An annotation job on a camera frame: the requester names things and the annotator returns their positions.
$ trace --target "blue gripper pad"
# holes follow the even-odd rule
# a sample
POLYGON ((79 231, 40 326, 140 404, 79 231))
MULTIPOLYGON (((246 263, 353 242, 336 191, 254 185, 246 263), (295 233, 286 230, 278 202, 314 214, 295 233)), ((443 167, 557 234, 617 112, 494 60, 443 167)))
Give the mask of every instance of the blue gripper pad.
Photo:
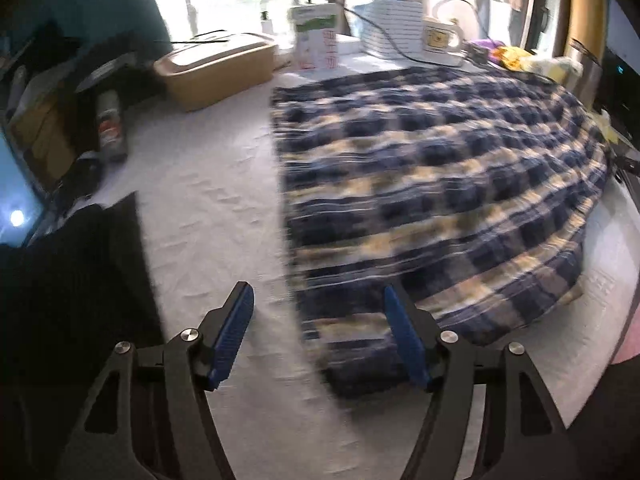
POLYGON ((421 388, 426 388, 431 381, 431 376, 427 370, 424 345, 420 337, 418 337, 394 288, 391 285, 387 285, 384 293, 386 320, 398 345, 398 354, 412 383, 421 388))
POLYGON ((212 370, 209 373, 209 386, 215 390, 220 383, 229 377, 231 367, 238 355, 240 343, 254 314, 254 290, 245 286, 242 293, 231 308, 220 329, 214 346, 212 370))

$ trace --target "white mug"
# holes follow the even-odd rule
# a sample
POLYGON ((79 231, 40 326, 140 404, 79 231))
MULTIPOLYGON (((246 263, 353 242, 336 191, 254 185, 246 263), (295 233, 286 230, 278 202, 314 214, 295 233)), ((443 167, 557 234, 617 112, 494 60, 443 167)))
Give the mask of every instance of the white mug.
POLYGON ((448 54, 462 49, 464 32, 455 23, 442 23, 432 18, 423 19, 422 49, 426 52, 448 54), (451 35, 458 37, 458 44, 450 45, 451 35))

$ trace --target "plaid shirt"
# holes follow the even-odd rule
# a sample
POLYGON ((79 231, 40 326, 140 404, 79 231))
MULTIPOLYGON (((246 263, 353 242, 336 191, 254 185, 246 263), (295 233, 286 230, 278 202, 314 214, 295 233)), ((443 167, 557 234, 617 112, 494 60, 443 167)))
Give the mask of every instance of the plaid shirt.
POLYGON ((577 99, 530 73, 444 67, 274 91, 290 286, 343 392, 404 372, 380 285, 488 344, 573 298, 607 177, 577 99))

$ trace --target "metal bolt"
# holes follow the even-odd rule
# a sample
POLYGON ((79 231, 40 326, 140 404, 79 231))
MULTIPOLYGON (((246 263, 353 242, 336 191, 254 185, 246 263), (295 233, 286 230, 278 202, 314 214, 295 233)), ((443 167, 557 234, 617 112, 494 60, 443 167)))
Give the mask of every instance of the metal bolt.
POLYGON ((193 341, 197 339, 200 333, 195 328, 187 328, 180 333, 183 341, 193 341))
POLYGON ((445 343, 455 343, 458 340, 458 334, 453 332, 453 330, 445 330, 440 333, 440 339, 442 339, 445 343))
POLYGON ((524 346, 521 343, 513 341, 509 343, 509 352, 514 355, 522 355, 524 354, 524 346))
POLYGON ((116 354, 126 354, 131 350, 131 343, 129 341, 120 341, 113 349, 116 354))

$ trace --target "beige storage box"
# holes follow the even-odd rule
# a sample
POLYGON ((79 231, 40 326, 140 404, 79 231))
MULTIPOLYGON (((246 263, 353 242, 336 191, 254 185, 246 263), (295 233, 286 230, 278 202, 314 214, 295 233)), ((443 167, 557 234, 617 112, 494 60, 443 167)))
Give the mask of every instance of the beige storage box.
POLYGON ((276 49, 271 36, 242 33, 215 39, 226 41, 180 48, 154 63, 185 110, 204 108, 271 79, 276 49))

